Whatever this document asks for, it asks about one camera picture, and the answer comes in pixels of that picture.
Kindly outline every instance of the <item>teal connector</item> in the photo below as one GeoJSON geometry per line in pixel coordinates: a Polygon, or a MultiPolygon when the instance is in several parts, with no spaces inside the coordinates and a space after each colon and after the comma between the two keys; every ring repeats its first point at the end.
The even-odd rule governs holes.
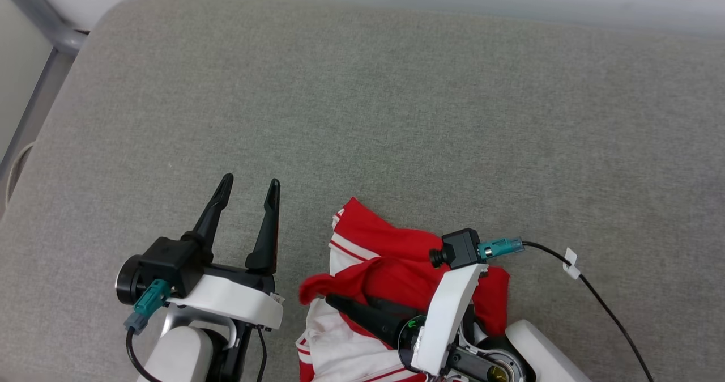
{"type": "Polygon", "coordinates": [[[523,251],[520,237],[499,239],[493,242],[479,243],[479,256],[483,259],[503,256],[508,253],[523,251]]]}
{"type": "Polygon", "coordinates": [[[171,295],[169,283],[162,279],[156,279],[143,292],[143,295],[134,304],[134,312],[145,318],[151,318],[156,310],[163,307],[166,300],[171,295]]]}

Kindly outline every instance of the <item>gray cushion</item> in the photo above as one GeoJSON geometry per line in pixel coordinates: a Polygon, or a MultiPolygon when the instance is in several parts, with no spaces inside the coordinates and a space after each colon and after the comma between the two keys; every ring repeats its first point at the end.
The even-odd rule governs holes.
{"type": "MultiPolygon", "coordinates": [[[[356,196],[389,222],[579,254],[660,381],[725,372],[725,42],[296,0],[130,0],[93,30],[0,224],[0,375],[135,380],[114,279],[236,176],[219,263],[241,265],[282,182],[283,328],[356,196]]],[[[526,318],[591,380],[643,380],[581,282],[530,250],[526,318]]],[[[137,338],[150,353],[161,320],[137,338]]],[[[246,379],[256,377],[253,341],[246,379]]]]}

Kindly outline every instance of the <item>white cable tie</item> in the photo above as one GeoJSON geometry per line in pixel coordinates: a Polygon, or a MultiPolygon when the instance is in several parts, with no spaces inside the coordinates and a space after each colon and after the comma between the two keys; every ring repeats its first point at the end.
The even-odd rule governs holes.
{"type": "Polygon", "coordinates": [[[564,271],[566,271],[566,273],[569,274],[569,276],[573,279],[578,279],[579,275],[582,274],[582,272],[574,266],[574,264],[577,263],[577,254],[574,253],[574,251],[570,248],[566,248],[566,254],[564,255],[564,258],[569,260],[569,263],[572,263],[571,266],[567,266],[566,263],[562,263],[561,265],[564,266],[564,271]]]}

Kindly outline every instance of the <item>cable connector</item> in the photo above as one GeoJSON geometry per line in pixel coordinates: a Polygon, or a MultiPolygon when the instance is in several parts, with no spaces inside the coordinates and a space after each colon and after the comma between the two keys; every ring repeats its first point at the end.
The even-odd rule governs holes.
{"type": "Polygon", "coordinates": [[[171,287],[167,281],[162,279],[153,281],[140,299],[135,302],[134,313],[123,322],[125,329],[128,331],[130,328],[134,328],[134,334],[140,334],[147,326],[148,319],[156,310],[163,307],[170,295],[171,287]]]}
{"type": "Polygon", "coordinates": [[[123,327],[128,331],[130,328],[134,328],[134,335],[138,335],[148,325],[148,318],[138,314],[138,312],[131,313],[129,318],[123,322],[123,327]]]}
{"type": "Polygon", "coordinates": [[[523,242],[520,237],[479,243],[479,256],[483,259],[503,256],[508,253],[518,253],[523,250],[523,242]]]}

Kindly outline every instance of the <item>gray metal bar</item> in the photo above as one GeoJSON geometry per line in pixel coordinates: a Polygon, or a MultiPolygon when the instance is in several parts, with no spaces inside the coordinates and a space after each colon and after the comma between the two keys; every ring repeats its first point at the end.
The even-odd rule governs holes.
{"type": "Polygon", "coordinates": [[[64,54],[76,56],[86,35],[66,25],[46,0],[12,0],[53,46],[64,54]]]}
{"type": "Polygon", "coordinates": [[[18,128],[15,129],[15,134],[12,135],[12,139],[10,140],[10,145],[7,146],[7,151],[2,157],[2,160],[0,160],[0,180],[2,180],[2,176],[5,175],[5,172],[7,171],[8,167],[12,163],[12,159],[15,156],[15,151],[20,150],[20,136],[23,135],[23,129],[25,128],[25,125],[28,123],[28,119],[31,118],[31,113],[33,111],[34,106],[36,106],[36,103],[38,101],[38,95],[41,92],[41,88],[43,87],[43,83],[45,83],[45,80],[48,78],[48,72],[50,72],[51,67],[53,66],[53,61],[55,60],[55,57],[58,54],[58,49],[52,49],[50,51],[50,56],[48,57],[48,60],[46,61],[46,65],[43,67],[43,71],[41,72],[41,77],[38,78],[38,83],[36,83],[36,87],[33,89],[33,93],[31,94],[31,98],[28,100],[28,105],[25,106],[25,111],[23,112],[23,116],[20,118],[20,123],[18,123],[18,128]]]}

